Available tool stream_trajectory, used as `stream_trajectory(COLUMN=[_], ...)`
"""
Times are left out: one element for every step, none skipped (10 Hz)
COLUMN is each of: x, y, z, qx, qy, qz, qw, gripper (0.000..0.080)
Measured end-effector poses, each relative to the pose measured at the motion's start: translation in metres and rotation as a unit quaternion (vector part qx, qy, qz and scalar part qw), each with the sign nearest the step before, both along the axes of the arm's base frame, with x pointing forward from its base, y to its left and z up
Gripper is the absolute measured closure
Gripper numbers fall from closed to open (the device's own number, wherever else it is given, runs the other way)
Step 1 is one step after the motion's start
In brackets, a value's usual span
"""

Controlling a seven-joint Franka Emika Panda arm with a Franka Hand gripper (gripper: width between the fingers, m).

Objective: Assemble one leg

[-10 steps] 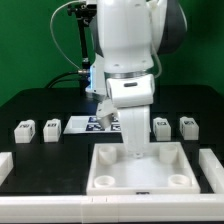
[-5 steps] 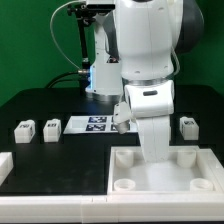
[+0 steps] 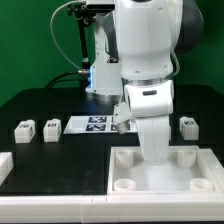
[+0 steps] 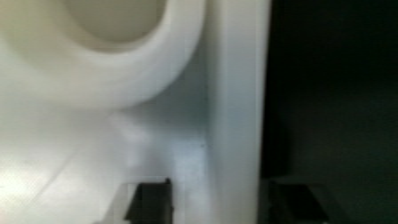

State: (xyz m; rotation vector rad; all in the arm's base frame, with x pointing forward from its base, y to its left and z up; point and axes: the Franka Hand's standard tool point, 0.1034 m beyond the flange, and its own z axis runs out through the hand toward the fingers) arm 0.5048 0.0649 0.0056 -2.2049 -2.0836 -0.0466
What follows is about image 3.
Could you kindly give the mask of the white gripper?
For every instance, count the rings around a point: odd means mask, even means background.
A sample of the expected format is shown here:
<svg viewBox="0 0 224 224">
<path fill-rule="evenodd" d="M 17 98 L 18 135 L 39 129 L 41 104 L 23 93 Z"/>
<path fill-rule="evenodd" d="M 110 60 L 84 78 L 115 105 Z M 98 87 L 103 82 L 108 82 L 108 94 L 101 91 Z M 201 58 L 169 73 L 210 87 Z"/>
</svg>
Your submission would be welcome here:
<svg viewBox="0 0 224 224">
<path fill-rule="evenodd" d="M 124 91 L 136 123 L 144 161 L 151 164 L 163 163 L 168 158 L 173 81 L 148 86 L 126 85 Z"/>
</svg>

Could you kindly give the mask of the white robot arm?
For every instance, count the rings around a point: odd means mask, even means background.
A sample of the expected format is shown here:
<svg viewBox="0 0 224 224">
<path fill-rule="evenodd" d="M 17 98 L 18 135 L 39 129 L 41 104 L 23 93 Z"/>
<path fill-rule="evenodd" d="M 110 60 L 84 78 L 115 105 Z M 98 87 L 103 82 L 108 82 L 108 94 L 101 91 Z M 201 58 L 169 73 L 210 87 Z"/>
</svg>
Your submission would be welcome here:
<svg viewBox="0 0 224 224">
<path fill-rule="evenodd" d="M 195 0 L 85 0 L 95 20 L 92 97 L 116 100 L 113 125 L 136 124 L 143 159 L 167 159 L 169 115 L 179 73 L 177 55 L 191 50 L 203 30 Z"/>
</svg>

